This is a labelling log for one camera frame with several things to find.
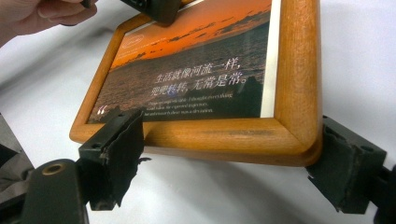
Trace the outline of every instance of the picture frame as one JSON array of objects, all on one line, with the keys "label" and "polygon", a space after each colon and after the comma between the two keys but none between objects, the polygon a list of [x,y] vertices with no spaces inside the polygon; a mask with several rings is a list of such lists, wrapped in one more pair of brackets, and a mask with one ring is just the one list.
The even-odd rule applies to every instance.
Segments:
[{"label": "picture frame", "polygon": [[[191,0],[183,0],[186,5]],[[320,156],[322,112],[318,0],[281,1],[272,118],[144,122],[145,152],[217,161],[307,166]],[[104,124],[87,123],[125,34],[144,14],[115,31],[70,131],[83,143]]]}]

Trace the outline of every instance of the black metal bracket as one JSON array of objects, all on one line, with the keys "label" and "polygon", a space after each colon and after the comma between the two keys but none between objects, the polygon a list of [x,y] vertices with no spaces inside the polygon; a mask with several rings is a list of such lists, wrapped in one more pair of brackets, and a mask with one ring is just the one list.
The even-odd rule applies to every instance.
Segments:
[{"label": "black metal bracket", "polygon": [[92,210],[112,210],[130,187],[144,148],[143,112],[120,114],[79,148],[77,162],[58,160],[32,174],[21,223],[89,223]]},{"label": "black metal bracket", "polygon": [[337,211],[364,214],[371,201],[378,208],[374,223],[396,223],[396,166],[383,167],[386,151],[327,117],[322,150],[306,167],[308,178]]}]

